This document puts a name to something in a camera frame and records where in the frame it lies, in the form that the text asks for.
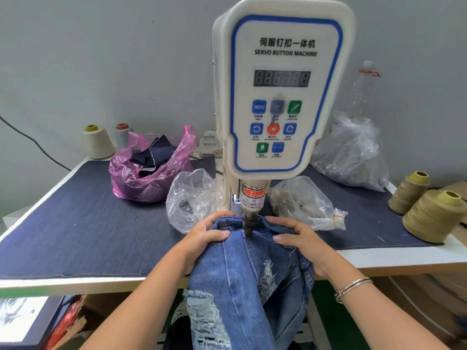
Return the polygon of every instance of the blue border line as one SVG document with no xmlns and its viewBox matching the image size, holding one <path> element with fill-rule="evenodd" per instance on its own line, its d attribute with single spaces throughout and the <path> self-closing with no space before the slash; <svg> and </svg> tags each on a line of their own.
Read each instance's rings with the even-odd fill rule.
<svg viewBox="0 0 467 350">
<path fill-rule="evenodd" d="M 239 167 L 237 162 L 237 151 L 238 151 L 238 138 L 237 135 L 234 133 L 234 93 L 235 93 L 235 39 L 237 36 L 237 32 L 242 24 L 249 22 L 249 21 L 277 21 L 277 22 L 293 22 L 293 23 L 317 23 L 317 24 L 326 24 L 331 25 L 336 28 L 337 33 L 339 35 L 339 42 L 337 44 L 336 53 L 334 54 L 334 59 L 332 60 L 331 69 L 329 71 L 329 76 L 326 81 L 326 86 L 324 86 L 323 96 L 321 97 L 321 102 L 319 103 L 318 113 L 316 115 L 315 123 L 313 125 L 312 132 L 306 137 L 305 143 L 302 147 L 302 152 L 300 154 L 300 159 L 298 163 L 288 169 L 242 169 Z M 332 78 L 332 74 L 334 72 L 334 67 L 336 66 L 337 58 L 339 56 L 339 52 L 341 50 L 342 45 L 342 29 L 339 23 L 337 23 L 333 19 L 320 19 L 320 18 L 300 18 L 300 17 L 282 17 L 282 16 L 262 16 L 262 15 L 249 15 L 243 17 L 241 20 L 238 21 L 235 28 L 232 32 L 232 57 L 231 57 L 231 70 L 230 70 L 230 133 L 235 140 L 235 153 L 234 153 L 234 164 L 235 167 L 241 172 L 288 172 L 294 170 L 298 167 L 298 165 L 302 162 L 303 154 L 305 153 L 305 147 L 308 143 L 310 137 L 315 133 L 316 126 L 318 125 L 319 115 L 321 114 L 321 109 L 323 108 L 324 100 L 326 98 L 327 90 L 329 87 L 329 83 Z"/>
</svg>

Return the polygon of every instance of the person's left hand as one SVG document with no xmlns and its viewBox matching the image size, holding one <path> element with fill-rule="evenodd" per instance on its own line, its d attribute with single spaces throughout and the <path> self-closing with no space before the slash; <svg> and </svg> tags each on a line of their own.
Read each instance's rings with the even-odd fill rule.
<svg viewBox="0 0 467 350">
<path fill-rule="evenodd" d="M 181 240 L 174 249 L 181 253 L 186 260 L 185 275 L 188 275 L 195 266 L 196 259 L 206 248 L 209 242 L 224 241 L 230 236 L 230 231 L 219 229 L 209 230 L 219 217 L 235 216 L 231 211 L 218 211 L 199 221 L 195 227 Z"/>
</svg>

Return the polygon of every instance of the hand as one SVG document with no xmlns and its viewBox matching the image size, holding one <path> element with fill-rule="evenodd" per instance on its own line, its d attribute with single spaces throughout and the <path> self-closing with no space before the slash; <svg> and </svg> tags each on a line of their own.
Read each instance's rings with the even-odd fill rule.
<svg viewBox="0 0 467 350">
<path fill-rule="evenodd" d="M 209 242 L 225 241 L 230 236 L 230 231 L 219 229 L 209 230 L 219 217 L 235 216 L 231 211 L 218 211 L 199 221 L 190 232 L 178 242 L 174 249 L 181 253 L 186 260 L 185 275 L 189 274 L 195 266 L 196 259 L 206 248 Z"/>
<path fill-rule="evenodd" d="M 296 235 L 281 234 L 273 237 L 280 245 L 291 245 L 300 249 L 300 252 L 313 263 L 315 273 L 327 278 L 326 267 L 330 262 L 339 258 L 339 254 L 323 241 L 313 229 L 305 223 L 286 217 L 266 216 L 271 223 L 285 226 Z"/>
</svg>

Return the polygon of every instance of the red button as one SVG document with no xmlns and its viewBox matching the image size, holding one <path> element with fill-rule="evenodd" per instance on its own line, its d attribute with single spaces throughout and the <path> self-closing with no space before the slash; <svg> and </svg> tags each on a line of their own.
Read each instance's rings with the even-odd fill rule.
<svg viewBox="0 0 467 350">
<path fill-rule="evenodd" d="M 268 126 L 268 134 L 269 135 L 276 135 L 278 132 L 279 132 L 279 129 L 281 127 L 279 126 L 279 124 L 271 124 L 270 126 Z"/>
</svg>

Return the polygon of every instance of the white tabletop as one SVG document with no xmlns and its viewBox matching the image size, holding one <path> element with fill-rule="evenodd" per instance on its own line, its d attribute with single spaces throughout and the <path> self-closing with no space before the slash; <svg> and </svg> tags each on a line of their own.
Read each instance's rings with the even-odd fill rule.
<svg viewBox="0 0 467 350">
<path fill-rule="evenodd" d="M 39 200 L 13 226 L 0 236 L 0 243 L 14 233 L 28 215 L 60 188 L 88 159 L 83 160 L 54 188 Z M 216 160 L 216 169 L 221 160 Z M 395 186 L 388 190 L 394 193 Z M 467 270 L 467 247 L 455 237 L 449 236 L 444 245 L 433 247 L 370 248 L 338 251 L 344 258 L 367 276 L 408 275 L 441 271 Z M 41 280 L 0 280 L 2 298 L 20 296 L 52 296 L 67 294 L 98 294 L 134 290 L 144 277 L 88 277 L 50 278 Z"/>
</svg>

